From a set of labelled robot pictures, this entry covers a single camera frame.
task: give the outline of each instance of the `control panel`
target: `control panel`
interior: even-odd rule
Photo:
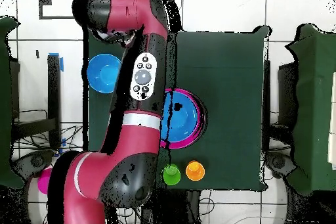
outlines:
[[[148,99],[154,92],[157,63],[150,53],[141,53],[135,60],[131,96],[137,101]]]

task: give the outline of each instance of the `dark green table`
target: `dark green table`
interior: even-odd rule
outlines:
[[[1,111],[0,111],[0,185],[21,189],[23,180],[11,170],[12,156],[12,91],[9,47],[7,35],[18,27],[12,17],[0,17],[0,75],[1,75]]]
[[[261,108],[264,38],[269,28],[254,33],[179,32],[177,87],[201,99],[207,109],[207,129],[193,145],[170,152],[181,170],[174,189],[263,190],[260,182]],[[110,53],[122,57],[119,45],[107,45],[89,36],[89,59]],[[89,150],[99,150],[109,119],[112,94],[89,89]],[[185,175],[189,161],[205,167],[201,181]],[[157,167],[169,162],[161,148]]]
[[[298,168],[287,180],[302,195],[315,190],[336,191],[336,171],[327,161],[336,34],[305,24],[298,28],[297,37],[288,48],[299,64],[299,109],[293,130]]]

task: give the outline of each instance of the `orange cup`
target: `orange cup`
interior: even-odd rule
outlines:
[[[203,165],[199,162],[193,160],[189,162],[186,167],[186,176],[192,181],[199,181],[203,179],[205,175],[205,170]]]

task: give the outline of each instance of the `blue bowl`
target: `blue bowl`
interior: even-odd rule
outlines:
[[[87,79],[90,86],[99,93],[112,93],[116,86],[120,60],[110,54],[94,56],[87,68]]]
[[[169,105],[171,103],[171,93],[166,92],[165,104],[163,107],[163,118],[161,122],[161,139],[167,139]],[[181,142],[187,139],[197,126],[197,110],[194,103],[186,95],[173,92],[173,115],[169,126],[168,141]]]

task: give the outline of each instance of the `white stripe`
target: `white stripe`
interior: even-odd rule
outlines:
[[[123,125],[141,125],[160,130],[160,118],[141,113],[126,113],[123,115]]]
[[[78,193],[79,193],[81,196],[83,196],[83,197],[85,197],[85,196],[83,195],[83,193],[81,193],[81,189],[79,188],[79,183],[78,183],[78,173],[79,173],[79,169],[81,168],[82,163],[84,162],[84,160],[85,160],[90,154],[92,154],[92,152],[89,152],[89,153],[87,153],[86,155],[84,155],[84,157],[82,157],[81,160],[78,162],[77,167],[76,167],[76,170],[75,170],[75,175],[74,175],[74,177],[73,177],[73,180],[75,181],[75,187],[76,187]]]

